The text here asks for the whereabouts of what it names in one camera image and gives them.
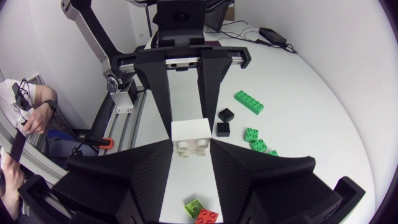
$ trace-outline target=lego brick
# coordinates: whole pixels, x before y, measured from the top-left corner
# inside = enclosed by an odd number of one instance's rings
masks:
[[[217,137],[229,137],[229,123],[217,123]]]
[[[268,152],[269,155],[272,156],[279,156],[278,153],[275,150],[272,150],[271,152]]]
[[[210,151],[211,131],[209,120],[193,119],[172,122],[172,142],[174,150],[181,158],[191,155],[205,156]]]
[[[262,139],[257,140],[250,144],[250,148],[257,152],[265,152],[267,151],[267,145],[264,143]]]
[[[246,142],[255,142],[257,141],[259,136],[259,131],[256,129],[252,129],[252,128],[247,128],[246,129],[246,134],[244,135],[244,141]]]
[[[200,211],[203,208],[201,203],[199,202],[198,199],[194,200],[193,202],[189,203],[188,205],[184,206],[188,214],[191,216],[191,218],[195,218],[199,215]]]
[[[242,90],[235,94],[235,100],[238,100],[245,107],[249,108],[253,113],[259,114],[263,109],[264,105],[258,102],[256,99],[243,92]]]
[[[202,209],[195,224],[216,223],[218,213]]]
[[[221,119],[224,123],[230,122],[232,119],[234,119],[234,116],[235,114],[232,113],[232,111],[230,111],[228,108],[225,108],[218,113],[219,119]]]

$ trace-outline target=green lego brick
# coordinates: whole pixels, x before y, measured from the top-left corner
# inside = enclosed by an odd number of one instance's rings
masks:
[[[267,145],[264,143],[262,139],[257,140],[250,144],[250,148],[257,152],[265,152],[267,151]]]
[[[275,150],[272,150],[271,152],[268,152],[268,155],[279,156],[278,152],[276,152]]]
[[[247,128],[246,135],[244,136],[244,141],[254,142],[257,141],[259,131],[252,128]]]
[[[256,99],[243,92],[243,90],[239,91],[235,94],[235,100],[238,100],[245,107],[249,108],[249,110],[253,111],[255,114],[259,114],[263,109],[264,105],[258,102]]]
[[[189,216],[191,216],[191,218],[197,217],[200,213],[200,210],[203,209],[203,206],[201,205],[198,199],[194,200],[193,202],[189,203],[184,207],[188,212]]]

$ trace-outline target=red lego brick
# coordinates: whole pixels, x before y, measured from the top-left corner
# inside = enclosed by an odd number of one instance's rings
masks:
[[[195,224],[216,223],[217,217],[218,213],[202,209]]]

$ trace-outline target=white lego brick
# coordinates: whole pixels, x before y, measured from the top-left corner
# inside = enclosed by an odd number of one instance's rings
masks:
[[[210,151],[211,131],[207,118],[172,122],[174,150],[181,158],[205,156]]]

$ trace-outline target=hand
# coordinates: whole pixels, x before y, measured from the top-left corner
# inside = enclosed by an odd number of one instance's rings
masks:
[[[18,162],[7,154],[4,164],[4,177],[6,179],[6,193],[1,200],[12,219],[16,220],[19,216],[19,193],[18,188],[24,183],[24,176],[19,168]]]
[[[43,134],[49,125],[52,114],[53,111],[51,110],[50,105],[48,103],[42,104],[33,111],[26,124],[22,128],[22,131],[28,134]]]

